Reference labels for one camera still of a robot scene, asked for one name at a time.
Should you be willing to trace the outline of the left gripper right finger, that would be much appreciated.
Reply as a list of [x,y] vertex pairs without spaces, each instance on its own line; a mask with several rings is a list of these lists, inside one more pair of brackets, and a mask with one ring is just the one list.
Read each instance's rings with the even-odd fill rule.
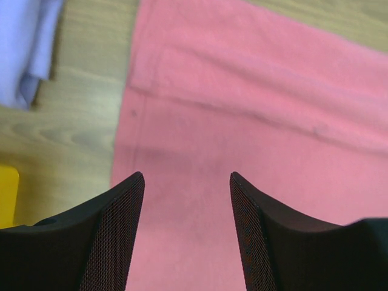
[[387,219],[321,221],[237,172],[230,196],[247,290],[387,289]]

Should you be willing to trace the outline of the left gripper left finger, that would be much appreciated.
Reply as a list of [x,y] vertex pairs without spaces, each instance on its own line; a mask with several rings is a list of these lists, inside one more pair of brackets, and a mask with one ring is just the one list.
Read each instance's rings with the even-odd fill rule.
[[114,188],[32,226],[1,230],[2,290],[124,290],[145,181]]

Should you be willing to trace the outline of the yellow plastic bin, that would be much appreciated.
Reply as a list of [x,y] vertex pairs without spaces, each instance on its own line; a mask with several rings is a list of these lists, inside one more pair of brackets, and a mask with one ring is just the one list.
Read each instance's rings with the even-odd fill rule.
[[0,168],[0,225],[1,228],[14,226],[19,173],[10,166]]

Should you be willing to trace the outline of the folded purple t shirt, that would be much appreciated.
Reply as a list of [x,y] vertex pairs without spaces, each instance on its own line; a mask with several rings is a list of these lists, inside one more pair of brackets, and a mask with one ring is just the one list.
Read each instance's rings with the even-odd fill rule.
[[48,80],[64,1],[1,1],[1,105],[28,110]]

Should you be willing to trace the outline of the red t shirt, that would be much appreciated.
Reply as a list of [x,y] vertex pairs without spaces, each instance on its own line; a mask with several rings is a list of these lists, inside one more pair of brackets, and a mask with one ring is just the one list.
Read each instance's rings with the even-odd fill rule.
[[387,55],[244,1],[141,1],[112,184],[145,195],[128,290],[243,290],[229,177],[387,215]]

